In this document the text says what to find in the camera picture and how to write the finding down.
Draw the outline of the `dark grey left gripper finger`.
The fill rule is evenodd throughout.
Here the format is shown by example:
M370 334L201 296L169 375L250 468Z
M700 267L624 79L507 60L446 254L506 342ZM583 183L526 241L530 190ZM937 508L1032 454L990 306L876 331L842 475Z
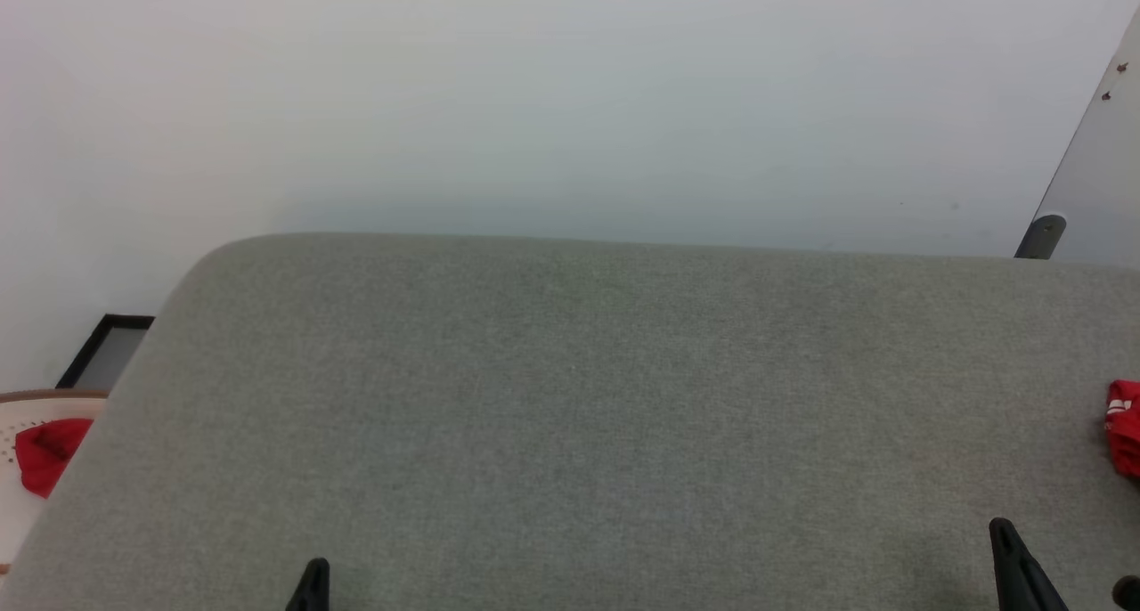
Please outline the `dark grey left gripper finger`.
M329 561L311 559L290 595L286 611L329 611Z

